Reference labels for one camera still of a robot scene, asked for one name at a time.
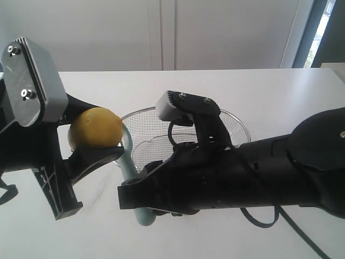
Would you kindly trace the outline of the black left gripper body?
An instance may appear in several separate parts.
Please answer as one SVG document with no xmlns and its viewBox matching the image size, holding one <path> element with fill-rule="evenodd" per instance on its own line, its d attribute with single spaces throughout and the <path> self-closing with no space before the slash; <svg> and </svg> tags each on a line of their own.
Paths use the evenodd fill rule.
<svg viewBox="0 0 345 259">
<path fill-rule="evenodd" d="M 1 98 L 4 97 L 4 92 L 1 83 Z M 93 104 L 66 94 L 68 105 L 57 122 L 40 122 L 30 127 L 14 123 L 4 128 L 5 119 L 1 108 L 1 172 L 34 169 L 50 160 L 60 159 L 65 168 L 57 128 L 71 124 L 82 112 L 94 108 Z"/>
</svg>

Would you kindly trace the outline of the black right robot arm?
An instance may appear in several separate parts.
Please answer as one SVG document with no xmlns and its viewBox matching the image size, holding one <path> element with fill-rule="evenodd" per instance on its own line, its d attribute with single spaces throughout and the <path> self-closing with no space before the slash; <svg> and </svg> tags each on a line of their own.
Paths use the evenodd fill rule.
<svg viewBox="0 0 345 259">
<path fill-rule="evenodd" d="M 193 114 L 198 141 L 118 187 L 121 209 L 165 213 L 315 207 L 344 217 L 344 109 L 317 113 L 286 135 L 235 147 L 219 113 Z"/>
</svg>

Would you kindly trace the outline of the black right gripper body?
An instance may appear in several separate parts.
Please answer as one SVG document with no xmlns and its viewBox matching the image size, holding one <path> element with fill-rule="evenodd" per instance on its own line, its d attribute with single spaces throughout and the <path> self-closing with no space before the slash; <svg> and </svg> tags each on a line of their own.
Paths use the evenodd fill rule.
<svg viewBox="0 0 345 259">
<path fill-rule="evenodd" d="M 264 161 L 269 153 L 269 145 L 262 140 L 206 151 L 192 144 L 180 146 L 166 159 L 171 161 L 172 180 L 164 185 L 194 214 L 207 209 L 268 206 Z"/>
</svg>

